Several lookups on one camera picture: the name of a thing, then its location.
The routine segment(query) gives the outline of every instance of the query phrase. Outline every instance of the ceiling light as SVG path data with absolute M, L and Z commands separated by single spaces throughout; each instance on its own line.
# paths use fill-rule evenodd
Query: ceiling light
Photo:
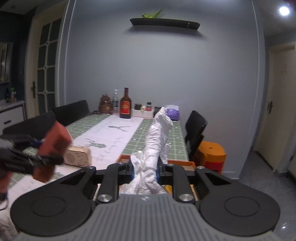
M 283 16 L 287 16 L 287 15 L 290 13 L 290 10 L 289 10 L 289 8 L 287 8 L 287 7 L 281 7 L 281 8 L 279 9 L 279 12 L 281 13 L 281 15 L 283 15 Z

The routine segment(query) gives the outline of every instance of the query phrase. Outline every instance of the wooden wall shelf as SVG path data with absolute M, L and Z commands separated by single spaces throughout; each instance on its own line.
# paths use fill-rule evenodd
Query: wooden wall shelf
M 198 30 L 200 27 L 196 22 L 165 18 L 131 18 L 130 21 L 134 26 L 166 26 L 193 30 Z

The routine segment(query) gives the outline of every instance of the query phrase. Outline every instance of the ceiling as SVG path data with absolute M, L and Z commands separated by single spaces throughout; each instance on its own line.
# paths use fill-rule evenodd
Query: ceiling
M 25 14 L 45 0 L 0 0 L 0 11 Z M 263 19 L 265 36 L 296 29 L 296 0 L 257 0 Z M 289 2 L 291 11 L 281 16 L 279 8 Z
M 2 5 L 1 2 L 4 3 L 0 11 L 24 15 L 44 1 L 45 0 L 0 0 L 0 6 Z
M 296 11 L 293 4 L 290 5 L 290 14 L 282 16 L 279 13 L 281 6 L 287 6 L 292 0 L 257 0 L 263 19 L 264 35 L 271 36 L 288 30 L 296 29 Z

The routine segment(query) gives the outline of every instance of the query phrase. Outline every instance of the blue component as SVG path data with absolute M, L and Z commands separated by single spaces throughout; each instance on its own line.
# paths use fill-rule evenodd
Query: blue component
M 39 148 L 42 145 L 42 141 L 38 141 L 38 140 L 31 140 L 30 141 L 30 146 L 33 148 Z
M 133 180 L 135 178 L 135 170 L 133 168 L 133 171 L 131 172 L 131 180 Z
M 161 185 L 161 184 L 160 184 L 160 175 L 159 175 L 159 169 L 158 169 L 158 166 L 156 167 L 156 180 L 157 180 L 157 183 L 158 183 L 159 185 Z

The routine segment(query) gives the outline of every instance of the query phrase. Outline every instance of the metal knob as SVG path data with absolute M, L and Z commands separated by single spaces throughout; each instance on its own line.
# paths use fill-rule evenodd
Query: metal knob
M 112 200 L 112 197 L 108 194 L 102 194 L 97 197 L 99 202 L 106 203 Z
M 179 199 L 182 202 L 191 202 L 193 200 L 193 196 L 191 194 L 184 193 L 179 196 Z

